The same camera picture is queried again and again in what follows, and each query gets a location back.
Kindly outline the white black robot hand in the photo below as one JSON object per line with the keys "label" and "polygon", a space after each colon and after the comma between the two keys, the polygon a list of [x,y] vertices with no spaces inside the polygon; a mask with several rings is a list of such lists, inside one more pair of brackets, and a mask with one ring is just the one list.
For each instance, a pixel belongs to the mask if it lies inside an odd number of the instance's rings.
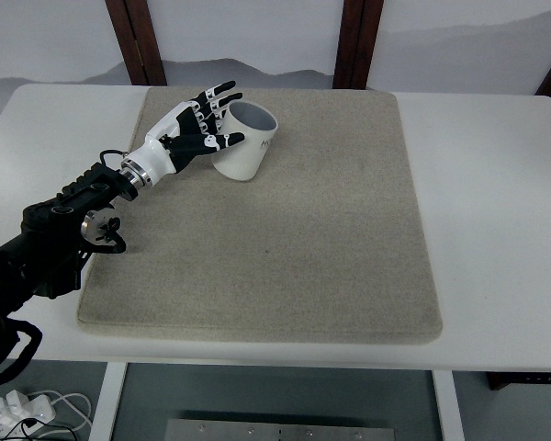
{"label": "white black robot hand", "polygon": [[126,156],[126,170],[138,180],[160,180],[176,173],[170,155],[178,159],[195,158],[243,142],[245,135],[241,132],[219,134],[227,105],[242,99],[243,93],[219,95],[235,85],[235,81],[229,81],[202,91],[190,99],[195,102],[195,109],[192,103],[179,103],[170,110],[149,129],[143,145]]}

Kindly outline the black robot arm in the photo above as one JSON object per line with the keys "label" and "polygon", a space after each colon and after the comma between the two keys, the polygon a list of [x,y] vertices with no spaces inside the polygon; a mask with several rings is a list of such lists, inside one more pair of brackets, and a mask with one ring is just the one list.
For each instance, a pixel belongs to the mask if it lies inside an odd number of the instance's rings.
{"label": "black robot arm", "polygon": [[99,161],[54,198],[24,209],[20,234],[0,246],[0,333],[13,325],[10,313],[33,296],[55,299],[79,289],[91,254],[125,251],[119,219],[93,218],[115,198],[132,201],[141,188],[181,172],[195,157],[243,141],[239,132],[219,133],[228,104],[242,99],[235,85],[216,85],[178,103],[141,147],[124,154],[118,170]]}

